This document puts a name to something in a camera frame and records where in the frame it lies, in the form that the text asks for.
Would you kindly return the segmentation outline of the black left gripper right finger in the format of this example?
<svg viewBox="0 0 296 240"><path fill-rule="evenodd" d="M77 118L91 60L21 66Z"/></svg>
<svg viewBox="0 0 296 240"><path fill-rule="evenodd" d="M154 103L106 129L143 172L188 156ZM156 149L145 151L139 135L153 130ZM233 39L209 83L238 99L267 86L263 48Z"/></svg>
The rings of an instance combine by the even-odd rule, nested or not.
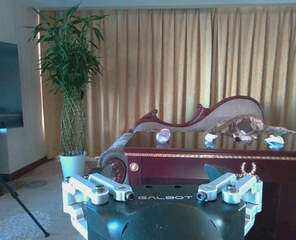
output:
<svg viewBox="0 0 296 240"><path fill-rule="evenodd" d="M256 214L262 211L263 181L255 174L256 165L250 173L233 173L230 169L211 164L204 165L210 182L198 186L197 199L202 202L214 201L221 193L222 200L230 205L245 202L244 233L253 227Z"/></svg>

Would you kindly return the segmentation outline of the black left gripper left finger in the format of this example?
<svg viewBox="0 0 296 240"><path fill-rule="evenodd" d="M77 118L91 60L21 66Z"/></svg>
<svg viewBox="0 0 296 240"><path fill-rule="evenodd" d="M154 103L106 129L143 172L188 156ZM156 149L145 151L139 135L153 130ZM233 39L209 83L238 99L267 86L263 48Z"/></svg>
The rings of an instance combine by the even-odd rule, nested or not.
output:
<svg viewBox="0 0 296 240"><path fill-rule="evenodd" d="M88 176L73 175L62 182L63 212L70 215L73 227L80 234L88 233L88 224L79 203L90 201L94 205L104 205L109 197L128 202L135 198L135 194L130 185L118 183L97 172Z"/></svg>

